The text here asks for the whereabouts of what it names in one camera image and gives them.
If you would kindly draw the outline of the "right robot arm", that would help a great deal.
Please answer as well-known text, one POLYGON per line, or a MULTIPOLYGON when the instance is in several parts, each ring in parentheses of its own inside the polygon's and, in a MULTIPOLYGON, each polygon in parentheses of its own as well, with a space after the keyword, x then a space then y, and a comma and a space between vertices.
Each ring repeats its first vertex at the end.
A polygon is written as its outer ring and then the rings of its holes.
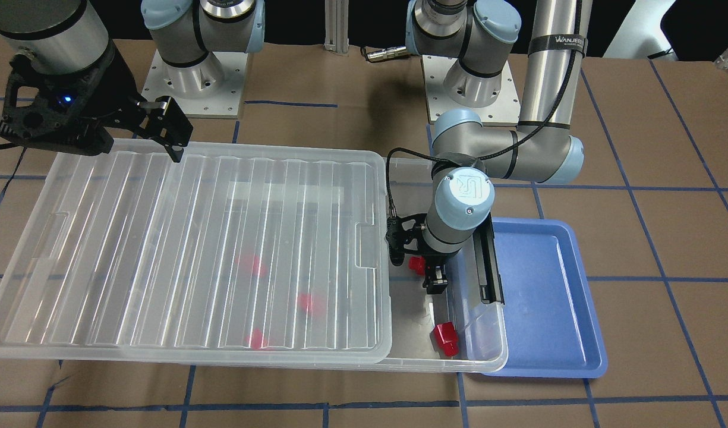
POLYGON ((14 50, 0 113, 0 150, 109 153, 108 130, 160 144, 180 162, 193 126, 182 100, 222 84, 217 52, 258 52, 263 1, 0 1, 0 37, 14 50), (138 90, 115 40, 152 40, 164 95, 138 90))

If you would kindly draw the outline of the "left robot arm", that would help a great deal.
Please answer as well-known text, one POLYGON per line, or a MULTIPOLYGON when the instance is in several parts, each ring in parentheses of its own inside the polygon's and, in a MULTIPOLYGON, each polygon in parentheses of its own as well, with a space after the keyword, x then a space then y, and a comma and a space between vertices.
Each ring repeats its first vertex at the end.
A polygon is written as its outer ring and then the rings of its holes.
POLYGON ((522 26, 518 10, 505 1, 409 3, 407 50, 456 60, 447 89, 461 105, 434 123, 428 212, 399 218, 390 202, 391 261, 399 266, 407 254, 423 257, 423 287, 429 295, 447 289, 448 260, 478 233, 485 235, 481 265, 497 273, 489 255, 493 178, 567 184, 580 174, 584 145, 571 134, 571 115, 591 9, 590 1, 537 2, 518 123, 507 130, 484 125, 467 97, 477 85, 486 100, 500 89, 522 26))

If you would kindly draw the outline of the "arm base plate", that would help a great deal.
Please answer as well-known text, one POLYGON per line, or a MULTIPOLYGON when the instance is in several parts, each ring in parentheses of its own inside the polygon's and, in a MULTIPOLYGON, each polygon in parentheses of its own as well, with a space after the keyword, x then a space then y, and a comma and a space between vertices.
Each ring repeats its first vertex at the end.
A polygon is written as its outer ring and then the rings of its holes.
POLYGON ((467 108, 480 117, 483 125, 513 127, 518 124, 518 91, 508 63, 499 75, 480 78, 470 75, 458 59, 422 56, 428 122, 451 109, 467 108))
POLYGON ((238 119, 251 56, 246 52, 211 52, 189 68, 176 68, 155 52, 143 96, 171 96, 189 118, 238 119))

